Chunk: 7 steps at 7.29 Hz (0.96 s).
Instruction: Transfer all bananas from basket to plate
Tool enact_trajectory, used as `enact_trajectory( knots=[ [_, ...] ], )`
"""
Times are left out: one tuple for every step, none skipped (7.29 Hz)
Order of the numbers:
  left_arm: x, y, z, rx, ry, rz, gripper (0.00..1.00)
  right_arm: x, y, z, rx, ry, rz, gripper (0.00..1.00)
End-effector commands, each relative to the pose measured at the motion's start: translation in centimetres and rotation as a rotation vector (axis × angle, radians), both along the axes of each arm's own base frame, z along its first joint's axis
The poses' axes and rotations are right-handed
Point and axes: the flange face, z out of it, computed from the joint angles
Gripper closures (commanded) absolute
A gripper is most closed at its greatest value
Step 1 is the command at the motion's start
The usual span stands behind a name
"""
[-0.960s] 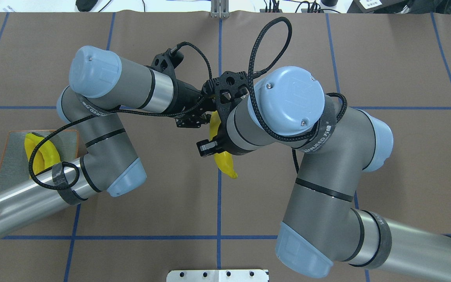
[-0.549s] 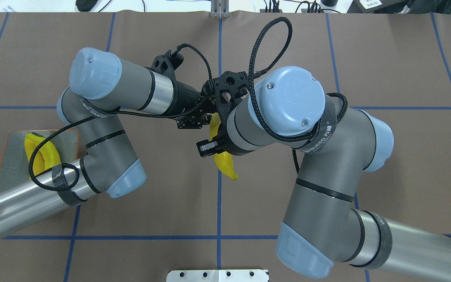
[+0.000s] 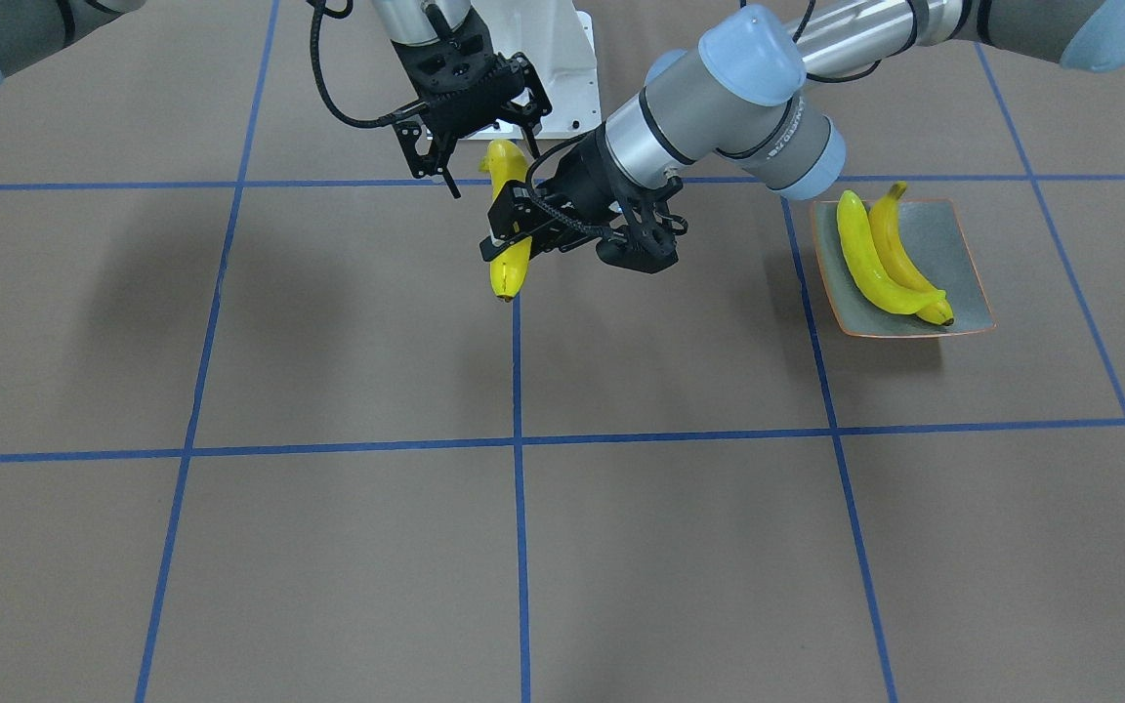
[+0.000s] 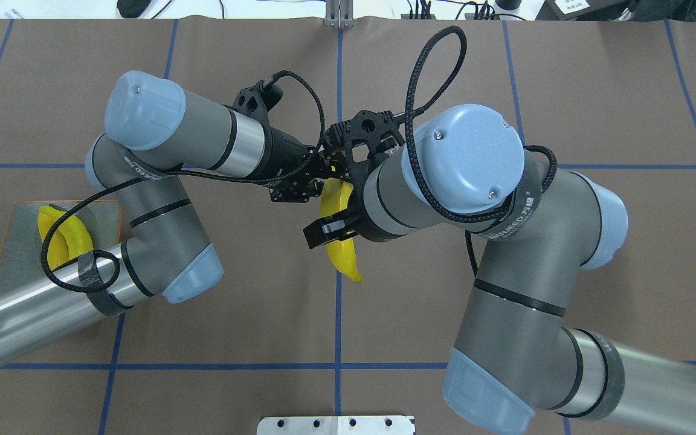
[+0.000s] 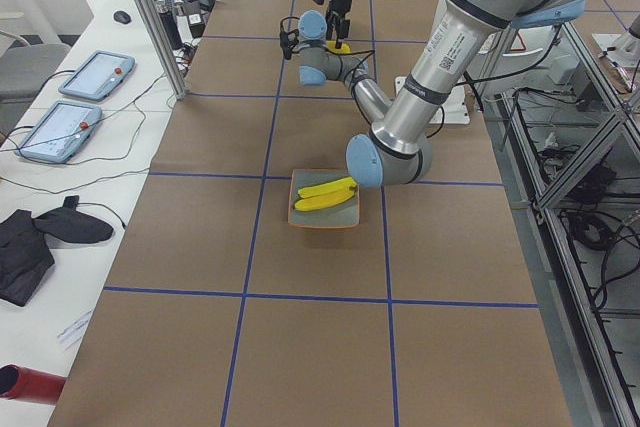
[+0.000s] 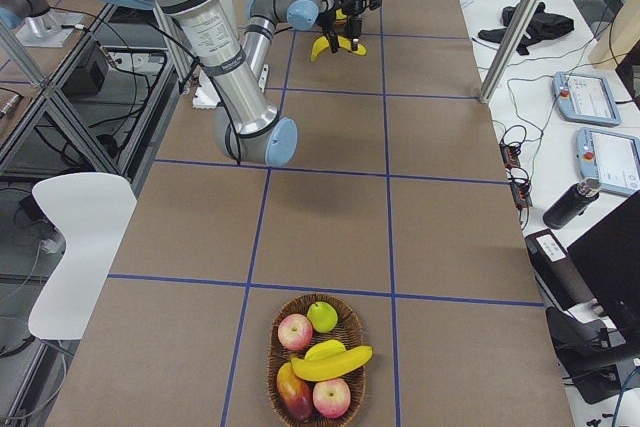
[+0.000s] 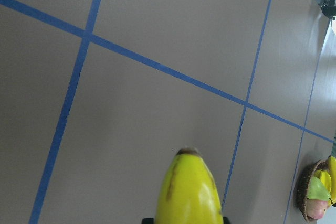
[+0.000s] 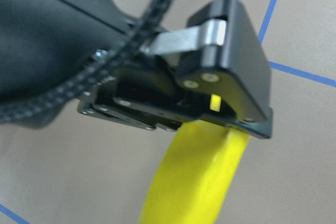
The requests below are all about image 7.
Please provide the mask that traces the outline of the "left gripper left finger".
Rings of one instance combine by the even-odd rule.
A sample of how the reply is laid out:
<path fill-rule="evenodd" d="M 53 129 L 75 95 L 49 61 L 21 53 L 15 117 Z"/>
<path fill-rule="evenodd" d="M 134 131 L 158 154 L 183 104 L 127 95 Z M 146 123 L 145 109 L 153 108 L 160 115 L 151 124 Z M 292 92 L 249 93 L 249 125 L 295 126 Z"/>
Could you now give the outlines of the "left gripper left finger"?
<path fill-rule="evenodd" d="M 141 224 L 154 224 L 154 218 L 143 218 Z"/>

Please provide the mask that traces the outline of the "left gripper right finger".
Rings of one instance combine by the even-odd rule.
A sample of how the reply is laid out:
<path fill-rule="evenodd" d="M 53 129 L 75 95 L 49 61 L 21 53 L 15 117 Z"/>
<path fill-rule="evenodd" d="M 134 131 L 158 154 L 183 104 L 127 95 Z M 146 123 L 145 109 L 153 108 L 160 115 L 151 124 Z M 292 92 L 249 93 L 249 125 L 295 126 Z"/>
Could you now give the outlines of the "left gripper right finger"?
<path fill-rule="evenodd" d="M 226 216 L 223 217 L 223 224 L 230 224 L 230 220 Z"/>

